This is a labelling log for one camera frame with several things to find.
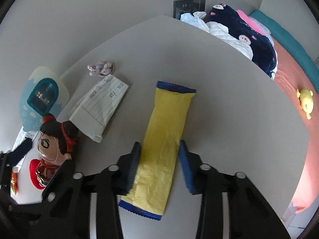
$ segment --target doll's black hair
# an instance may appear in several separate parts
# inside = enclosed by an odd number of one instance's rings
[[[43,118],[52,117],[51,119],[44,122],[40,131],[48,136],[56,137],[59,141],[59,149],[61,154],[71,153],[67,152],[66,140],[61,131],[61,123],[58,122],[51,113],[46,113]],[[64,121],[62,123],[65,133],[72,139],[76,139],[79,133],[79,129],[71,122]]]

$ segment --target white wall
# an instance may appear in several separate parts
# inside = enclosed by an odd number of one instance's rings
[[[260,10],[293,35],[312,60],[316,60],[319,25],[303,0],[263,0]]]
[[[12,148],[20,93],[37,66],[61,75],[117,33],[158,14],[172,16],[173,1],[16,0],[0,25],[0,150]],[[261,1],[206,0],[206,8],[222,2],[250,13]]]

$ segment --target paper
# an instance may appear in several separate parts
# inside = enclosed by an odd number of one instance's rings
[[[93,141],[100,143],[105,126],[128,87],[115,76],[108,75],[78,104],[70,117],[71,122]]]

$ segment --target orange object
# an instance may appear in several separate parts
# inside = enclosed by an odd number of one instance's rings
[[[11,191],[14,195],[18,192],[18,174],[11,172]]]

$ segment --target yellow plush toy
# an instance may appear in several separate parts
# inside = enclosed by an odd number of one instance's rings
[[[311,119],[310,113],[314,108],[314,100],[312,96],[314,95],[312,91],[307,89],[302,89],[301,92],[296,90],[297,97],[300,99],[301,107],[307,114],[307,119]]]

